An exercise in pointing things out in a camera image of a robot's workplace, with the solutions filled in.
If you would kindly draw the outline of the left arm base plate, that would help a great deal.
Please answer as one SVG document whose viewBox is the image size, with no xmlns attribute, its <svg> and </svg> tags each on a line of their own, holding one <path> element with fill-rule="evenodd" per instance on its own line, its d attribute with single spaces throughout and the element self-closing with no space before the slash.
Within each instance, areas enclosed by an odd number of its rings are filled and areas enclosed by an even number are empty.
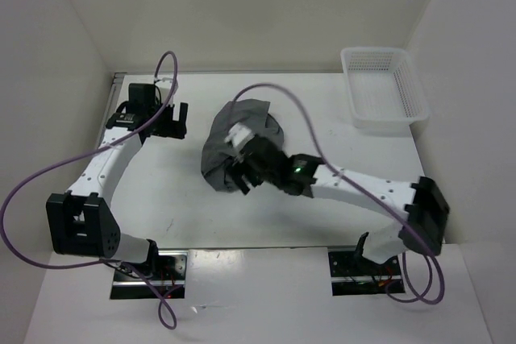
<svg viewBox="0 0 516 344">
<path fill-rule="evenodd" d="M 166 299 L 185 298 L 185 278 L 189 253 L 186 250 L 160 250 L 157 269 L 150 272 L 137 265 L 146 280 Z M 146 283 L 127 267 L 111 264 L 114 269 L 110 299 L 143 300 L 156 299 Z"/>
</svg>

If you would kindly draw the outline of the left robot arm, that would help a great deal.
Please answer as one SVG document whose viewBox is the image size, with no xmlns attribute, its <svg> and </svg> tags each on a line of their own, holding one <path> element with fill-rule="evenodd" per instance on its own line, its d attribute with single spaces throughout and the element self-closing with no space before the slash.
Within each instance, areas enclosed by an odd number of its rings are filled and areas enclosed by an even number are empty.
<svg viewBox="0 0 516 344">
<path fill-rule="evenodd" d="M 178 85 L 173 81 L 169 94 L 163 97 L 160 87 L 164 83 L 130 84 L 128 99 L 106 123 L 98 153 L 65 193 L 53 193 L 47 199 L 52 247 L 57 254 L 129 263 L 146 280 L 160 272 L 156 242 L 124 234 L 110 204 L 126 168 L 146 139 L 183 139 L 186 135 L 188 106 L 181 103 L 175 119 L 173 96 Z"/>
</svg>

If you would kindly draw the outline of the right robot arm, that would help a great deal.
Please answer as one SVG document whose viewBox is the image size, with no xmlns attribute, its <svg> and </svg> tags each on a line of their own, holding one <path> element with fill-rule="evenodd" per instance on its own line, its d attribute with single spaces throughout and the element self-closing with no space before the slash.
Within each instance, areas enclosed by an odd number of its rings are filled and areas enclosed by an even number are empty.
<svg viewBox="0 0 516 344">
<path fill-rule="evenodd" d="M 236 154 L 228 172 L 243 193 L 267 183 L 291 196 L 343 202 L 392 218 L 388 226 L 360 236 L 353 255 L 359 272 L 371 274 L 406 251 L 440 255 L 450 207 L 431 178 L 404 182 L 328 167 L 316 156 L 288 156 L 254 134 L 225 142 Z"/>
</svg>

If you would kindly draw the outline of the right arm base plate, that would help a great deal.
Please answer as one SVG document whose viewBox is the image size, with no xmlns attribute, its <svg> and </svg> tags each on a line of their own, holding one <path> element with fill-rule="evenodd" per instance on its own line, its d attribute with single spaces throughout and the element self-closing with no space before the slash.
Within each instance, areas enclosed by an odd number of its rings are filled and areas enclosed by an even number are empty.
<svg viewBox="0 0 516 344">
<path fill-rule="evenodd" d="M 402 270 L 397 257 L 383 264 L 359 261 L 353 249 L 327 251 L 333 296 L 367 296 L 405 293 Z"/>
</svg>

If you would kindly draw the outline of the grey shorts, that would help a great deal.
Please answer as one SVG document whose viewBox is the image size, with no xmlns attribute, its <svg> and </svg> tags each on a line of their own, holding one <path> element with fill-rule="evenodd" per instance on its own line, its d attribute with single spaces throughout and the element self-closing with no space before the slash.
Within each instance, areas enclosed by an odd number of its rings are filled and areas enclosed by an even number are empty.
<svg viewBox="0 0 516 344">
<path fill-rule="evenodd" d="M 201 174 L 214 191 L 239 189 L 227 169 L 248 140 L 259 135 L 283 147 L 284 131 L 269 107 L 268 101 L 245 99 L 228 102 L 215 116 L 201 158 Z"/>
</svg>

